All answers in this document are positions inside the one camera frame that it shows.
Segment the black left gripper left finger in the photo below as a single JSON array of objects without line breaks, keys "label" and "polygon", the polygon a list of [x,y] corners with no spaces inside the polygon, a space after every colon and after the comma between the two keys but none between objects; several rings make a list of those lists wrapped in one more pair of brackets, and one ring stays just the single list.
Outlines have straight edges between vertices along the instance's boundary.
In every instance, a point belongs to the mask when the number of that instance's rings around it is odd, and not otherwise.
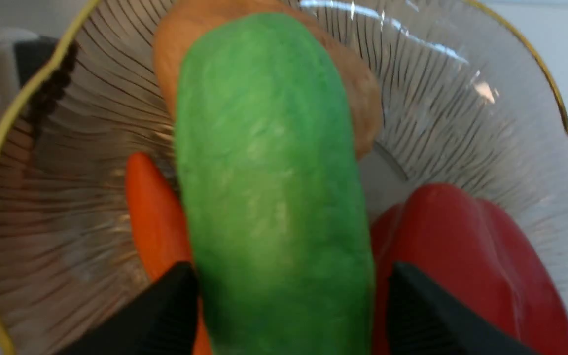
[{"label": "black left gripper left finger", "polygon": [[104,323],[59,355],[190,355],[198,328],[198,281],[187,261],[173,265]]}]

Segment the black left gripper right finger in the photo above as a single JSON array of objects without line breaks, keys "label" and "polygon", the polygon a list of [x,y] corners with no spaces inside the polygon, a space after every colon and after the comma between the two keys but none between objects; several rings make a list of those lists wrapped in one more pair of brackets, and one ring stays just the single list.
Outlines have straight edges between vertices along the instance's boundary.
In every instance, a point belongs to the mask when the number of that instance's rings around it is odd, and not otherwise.
[{"label": "black left gripper right finger", "polygon": [[424,272],[398,262],[388,279],[386,340],[392,355],[532,355]]}]

